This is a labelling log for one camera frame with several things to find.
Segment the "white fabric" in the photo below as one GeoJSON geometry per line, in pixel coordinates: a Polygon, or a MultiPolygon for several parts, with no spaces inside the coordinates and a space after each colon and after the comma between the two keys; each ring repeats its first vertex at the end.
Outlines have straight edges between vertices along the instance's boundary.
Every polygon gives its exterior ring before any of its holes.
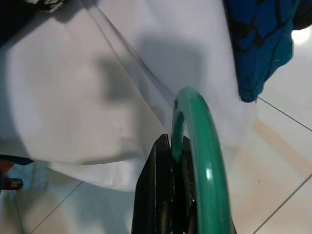
{"type": "Polygon", "coordinates": [[[186,86],[207,101],[221,144],[241,143],[255,105],[238,96],[222,1],[97,5],[73,0],[38,16],[1,49],[0,154],[15,142],[55,170],[132,189],[153,142],[171,131],[174,97],[186,86]]]}

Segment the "black plastic object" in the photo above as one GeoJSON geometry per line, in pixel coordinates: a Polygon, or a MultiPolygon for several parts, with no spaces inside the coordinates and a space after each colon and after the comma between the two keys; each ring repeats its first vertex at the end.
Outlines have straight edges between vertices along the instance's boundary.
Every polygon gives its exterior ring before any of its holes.
{"type": "Polygon", "coordinates": [[[174,231],[174,172],[168,136],[162,135],[137,181],[132,234],[174,231]]]}
{"type": "Polygon", "coordinates": [[[190,140],[184,137],[177,163],[168,136],[162,135],[136,184],[132,234],[197,234],[196,206],[190,140]]]}

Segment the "white sheet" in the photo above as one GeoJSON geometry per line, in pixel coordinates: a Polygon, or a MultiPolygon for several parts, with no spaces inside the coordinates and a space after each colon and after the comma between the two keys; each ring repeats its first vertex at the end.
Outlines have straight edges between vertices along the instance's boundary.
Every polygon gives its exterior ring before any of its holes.
{"type": "Polygon", "coordinates": [[[221,144],[242,142],[255,105],[238,96],[221,1],[97,5],[73,0],[38,16],[1,49],[0,153],[26,151],[70,176],[133,189],[153,142],[171,131],[174,97],[186,86],[204,96],[221,144]]]}

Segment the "blue cloth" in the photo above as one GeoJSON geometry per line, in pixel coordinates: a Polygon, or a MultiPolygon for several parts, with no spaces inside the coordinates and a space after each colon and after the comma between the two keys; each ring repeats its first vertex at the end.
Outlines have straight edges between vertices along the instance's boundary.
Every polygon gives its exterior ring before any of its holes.
{"type": "Polygon", "coordinates": [[[292,58],[293,22],[311,24],[302,16],[311,16],[312,0],[225,0],[225,5],[239,94],[252,102],[274,71],[292,58]]]}

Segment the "tile floor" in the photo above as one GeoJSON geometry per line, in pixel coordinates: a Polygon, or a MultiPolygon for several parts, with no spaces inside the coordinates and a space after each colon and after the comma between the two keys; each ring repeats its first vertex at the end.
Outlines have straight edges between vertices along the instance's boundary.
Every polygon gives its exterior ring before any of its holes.
{"type": "MultiPolygon", "coordinates": [[[[267,82],[245,145],[222,149],[238,234],[312,233],[311,49],[312,39],[295,45],[289,65],[267,82]]],[[[1,234],[130,233],[134,193],[99,188],[40,164],[10,173],[25,185],[0,195],[1,234]]]]}

